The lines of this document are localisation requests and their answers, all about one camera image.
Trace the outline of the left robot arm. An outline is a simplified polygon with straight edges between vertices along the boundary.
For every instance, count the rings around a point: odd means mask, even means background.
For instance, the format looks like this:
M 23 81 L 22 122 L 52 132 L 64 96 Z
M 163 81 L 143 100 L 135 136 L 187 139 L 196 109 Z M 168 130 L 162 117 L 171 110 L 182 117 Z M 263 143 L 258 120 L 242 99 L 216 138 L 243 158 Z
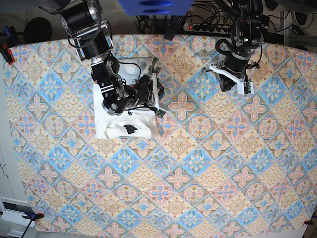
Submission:
M 216 5 L 233 19 L 230 27 L 231 40 L 220 39 L 215 44 L 215 49 L 225 58 L 216 64 L 211 64 L 207 72 L 218 75 L 221 91 L 227 92 L 232 87 L 237 87 L 240 95 L 253 94 L 254 83 L 251 76 L 260 68 L 260 61 L 250 63 L 255 50 L 262 48 L 263 5 L 260 0 L 231 0 L 226 4 L 216 0 Z

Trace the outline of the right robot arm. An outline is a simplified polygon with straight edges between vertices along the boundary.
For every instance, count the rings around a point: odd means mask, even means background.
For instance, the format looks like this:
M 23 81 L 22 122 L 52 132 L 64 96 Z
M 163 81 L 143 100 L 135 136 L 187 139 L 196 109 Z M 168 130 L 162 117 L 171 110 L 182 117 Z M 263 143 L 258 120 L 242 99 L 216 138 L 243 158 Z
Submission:
M 160 103 L 164 87 L 155 75 L 157 59 L 119 61 L 111 52 L 111 26 L 102 18 L 99 1 L 69 4 L 68 0 L 41 0 L 39 8 L 61 16 L 70 46 L 81 60 L 91 61 L 91 76 L 101 89 L 102 108 L 112 116 L 144 109 L 153 111 L 156 118 L 163 118 L 168 108 Z

